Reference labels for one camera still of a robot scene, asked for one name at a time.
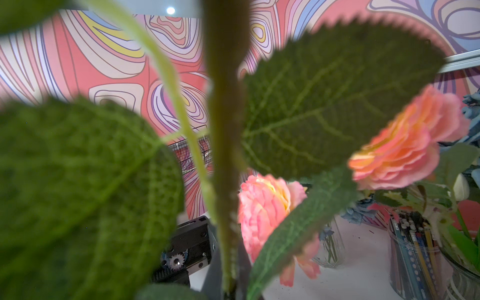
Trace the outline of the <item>pale pink rose stem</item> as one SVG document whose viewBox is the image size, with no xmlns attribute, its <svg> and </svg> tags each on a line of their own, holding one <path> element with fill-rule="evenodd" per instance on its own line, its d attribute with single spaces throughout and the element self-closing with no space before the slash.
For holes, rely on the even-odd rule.
<svg viewBox="0 0 480 300">
<path fill-rule="evenodd" d="M 356 16 L 288 41 L 253 74 L 249 1 L 203 1 L 214 172 L 205 171 L 173 64 L 114 1 L 87 5 L 152 59 L 173 100 L 217 225 L 222 300 L 257 300 L 272 278 L 358 194 L 347 165 L 445 64 L 404 24 Z M 240 174 L 252 167 L 314 189 L 268 238 L 242 279 Z M 140 115 L 114 102 L 48 97 L 1 105 L 1 298 L 200 300 L 175 284 L 148 287 L 170 245 L 185 188 L 175 153 Z"/>
</svg>

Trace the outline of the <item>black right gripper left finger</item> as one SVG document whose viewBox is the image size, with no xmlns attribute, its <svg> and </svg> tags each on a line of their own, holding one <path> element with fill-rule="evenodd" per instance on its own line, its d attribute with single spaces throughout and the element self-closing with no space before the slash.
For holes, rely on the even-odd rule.
<svg viewBox="0 0 480 300">
<path fill-rule="evenodd" d="M 213 242 L 211 246 L 212 259 L 201 292 L 209 300 L 223 300 L 224 292 L 221 250 L 217 242 Z"/>
</svg>

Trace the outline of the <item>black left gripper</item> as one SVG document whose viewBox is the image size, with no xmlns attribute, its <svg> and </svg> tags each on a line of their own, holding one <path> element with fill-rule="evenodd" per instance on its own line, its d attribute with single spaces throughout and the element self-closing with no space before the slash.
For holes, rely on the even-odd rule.
<svg viewBox="0 0 480 300">
<path fill-rule="evenodd" d="M 203 215 L 177 227 L 171 244 L 161 254 L 153 271 L 152 284 L 175 283 L 191 286 L 191 276 L 208 267 L 218 247 L 216 229 Z"/>
</svg>

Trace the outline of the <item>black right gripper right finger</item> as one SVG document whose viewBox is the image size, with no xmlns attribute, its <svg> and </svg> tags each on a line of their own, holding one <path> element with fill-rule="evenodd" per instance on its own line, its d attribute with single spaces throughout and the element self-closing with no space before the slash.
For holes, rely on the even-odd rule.
<svg viewBox="0 0 480 300">
<path fill-rule="evenodd" d="M 248 292 L 248 284 L 250 280 L 251 261 L 248 253 L 245 250 L 243 241 L 241 240 L 237 247 L 237 286 L 236 286 L 236 300 L 246 300 Z"/>
</svg>

